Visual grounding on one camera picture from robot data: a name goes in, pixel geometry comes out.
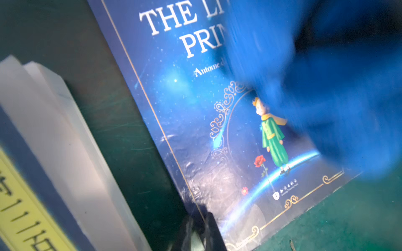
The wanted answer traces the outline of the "blue Little Prince book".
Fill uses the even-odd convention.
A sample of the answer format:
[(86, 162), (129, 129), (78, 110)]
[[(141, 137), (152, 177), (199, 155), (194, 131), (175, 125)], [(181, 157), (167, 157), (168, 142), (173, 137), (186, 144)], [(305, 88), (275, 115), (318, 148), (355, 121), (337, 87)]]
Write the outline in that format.
[(252, 251), (357, 176), (224, 73), (229, 1), (90, 1), (187, 211)]

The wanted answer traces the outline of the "blue cloth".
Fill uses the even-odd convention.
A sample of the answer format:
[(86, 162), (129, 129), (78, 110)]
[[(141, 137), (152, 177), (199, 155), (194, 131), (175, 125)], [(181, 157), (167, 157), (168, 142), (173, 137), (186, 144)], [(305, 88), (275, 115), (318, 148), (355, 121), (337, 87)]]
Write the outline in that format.
[(231, 1), (236, 80), (328, 160), (383, 177), (402, 160), (401, 1)]

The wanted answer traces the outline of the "purple book yellow label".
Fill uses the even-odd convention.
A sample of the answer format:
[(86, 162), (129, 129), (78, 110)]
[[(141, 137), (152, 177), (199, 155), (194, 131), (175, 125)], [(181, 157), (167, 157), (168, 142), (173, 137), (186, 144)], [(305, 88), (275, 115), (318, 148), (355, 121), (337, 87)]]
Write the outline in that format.
[(1, 61), (1, 250), (148, 251), (66, 82)]

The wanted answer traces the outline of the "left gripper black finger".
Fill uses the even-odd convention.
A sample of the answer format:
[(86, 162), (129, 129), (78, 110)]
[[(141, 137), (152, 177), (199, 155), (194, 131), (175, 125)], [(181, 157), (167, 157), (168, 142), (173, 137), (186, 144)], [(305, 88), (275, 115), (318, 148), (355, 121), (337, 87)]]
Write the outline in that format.
[(207, 212), (205, 224), (197, 226), (194, 219), (184, 217), (172, 251), (227, 251), (218, 225), (211, 212)]

